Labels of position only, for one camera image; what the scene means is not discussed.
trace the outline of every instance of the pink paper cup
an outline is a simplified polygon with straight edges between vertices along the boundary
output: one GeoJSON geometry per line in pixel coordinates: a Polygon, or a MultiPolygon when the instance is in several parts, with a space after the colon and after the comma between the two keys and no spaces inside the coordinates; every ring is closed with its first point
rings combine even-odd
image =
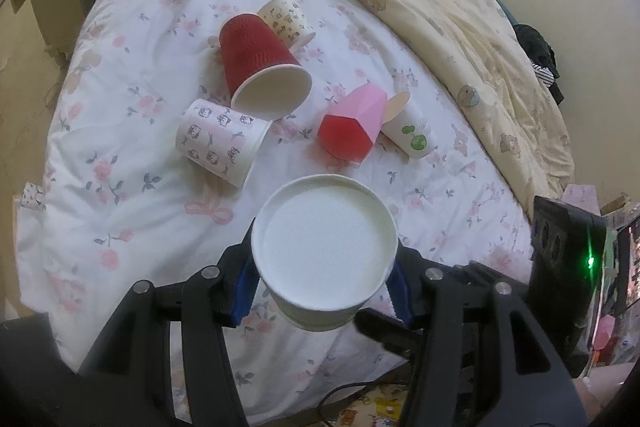
{"type": "Polygon", "coordinates": [[[185,111],[175,148],[207,171],[242,188],[271,122],[207,100],[185,111]]]}
{"type": "Polygon", "coordinates": [[[385,107],[383,89],[372,82],[357,87],[322,118],[320,143],[336,158],[362,162],[378,139],[385,107]]]}

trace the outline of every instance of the blue gripper pad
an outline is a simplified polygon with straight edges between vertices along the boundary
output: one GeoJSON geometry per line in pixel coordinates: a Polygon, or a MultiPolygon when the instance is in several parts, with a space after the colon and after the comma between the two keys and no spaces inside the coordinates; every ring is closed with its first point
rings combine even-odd
{"type": "Polygon", "coordinates": [[[411,311],[410,291],[408,282],[402,273],[402,268],[398,260],[394,263],[391,275],[386,280],[386,289],[389,291],[391,303],[396,311],[396,317],[404,322],[405,326],[411,325],[414,320],[414,314],[411,311]]]}
{"type": "Polygon", "coordinates": [[[234,303],[230,314],[233,325],[239,326],[242,319],[251,311],[258,282],[260,282],[260,274],[258,274],[258,270],[255,267],[254,256],[249,253],[238,274],[234,287],[234,303]]]}

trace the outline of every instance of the cable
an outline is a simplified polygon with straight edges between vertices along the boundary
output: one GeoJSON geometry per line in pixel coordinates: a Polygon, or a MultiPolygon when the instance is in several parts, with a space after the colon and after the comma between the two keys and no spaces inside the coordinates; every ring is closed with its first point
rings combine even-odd
{"type": "Polygon", "coordinates": [[[370,387],[372,385],[409,385],[409,384],[408,382],[405,382],[405,381],[380,382],[376,380],[369,380],[366,382],[346,383],[345,385],[341,385],[339,387],[336,387],[335,389],[332,389],[331,391],[329,391],[329,393],[327,393],[327,395],[325,395],[325,397],[322,400],[320,400],[320,403],[316,406],[316,414],[318,415],[322,423],[326,425],[326,427],[334,427],[334,425],[331,422],[329,422],[329,420],[325,418],[324,415],[322,415],[322,406],[324,405],[324,403],[332,395],[334,395],[335,393],[343,389],[347,389],[349,387],[364,387],[364,389],[360,391],[360,393],[362,393],[362,392],[368,392],[367,387],[370,387]]]}

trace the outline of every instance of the metal screw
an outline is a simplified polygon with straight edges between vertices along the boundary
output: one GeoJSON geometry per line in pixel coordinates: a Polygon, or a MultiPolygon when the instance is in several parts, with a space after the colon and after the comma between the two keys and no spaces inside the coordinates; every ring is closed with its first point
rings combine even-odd
{"type": "Polygon", "coordinates": [[[133,285],[133,291],[135,293],[146,293],[149,288],[151,288],[149,281],[138,281],[133,285]]]}
{"type": "Polygon", "coordinates": [[[200,272],[205,279],[215,279],[220,275],[220,268],[217,266],[207,266],[200,272]]]}
{"type": "Polygon", "coordinates": [[[432,281],[439,281],[442,279],[442,270],[440,268],[427,268],[427,271],[424,272],[427,276],[427,279],[432,281]]]}
{"type": "Polygon", "coordinates": [[[509,283],[504,282],[504,281],[500,281],[500,282],[496,283],[495,290],[500,295],[509,295],[511,293],[511,285],[509,283]]]}

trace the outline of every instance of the bed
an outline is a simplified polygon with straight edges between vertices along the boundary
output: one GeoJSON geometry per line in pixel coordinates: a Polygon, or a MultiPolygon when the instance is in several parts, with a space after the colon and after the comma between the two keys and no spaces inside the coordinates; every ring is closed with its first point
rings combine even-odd
{"type": "MultiPolygon", "coordinates": [[[[273,191],[306,174],[338,172],[375,190],[401,241],[425,257],[450,265],[476,260],[527,280],[529,193],[559,197],[572,163],[557,108],[494,0],[454,0],[450,7],[431,0],[428,28],[415,31],[402,6],[425,10],[419,0],[297,0],[318,33],[296,54],[314,85],[302,107],[272,124],[244,189],[178,155],[177,122],[190,103],[228,103],[220,26],[267,1],[97,0],[89,13],[49,132],[42,205],[23,209],[18,223],[22,302],[49,312],[71,367],[136,280],[164,285],[215,263],[273,191]],[[466,12],[474,13],[477,32],[463,23],[466,12]],[[491,34],[494,46],[480,34],[491,34]],[[476,64],[472,41],[494,54],[493,62],[476,64]],[[447,42],[458,50],[450,45],[440,60],[447,42]],[[418,100],[436,137],[427,158],[409,160],[382,135],[360,165],[322,149],[322,115],[368,81],[389,95],[408,89],[418,100]],[[543,136],[540,120],[529,122],[534,110],[547,117],[543,136]]],[[[394,312],[384,287],[368,305],[394,312]]],[[[225,336],[252,425],[314,406],[338,385],[380,377],[400,362],[353,325],[324,333],[291,326],[262,284],[249,316],[225,336]]],[[[174,402],[188,417],[180,360],[174,328],[174,402]]]]}

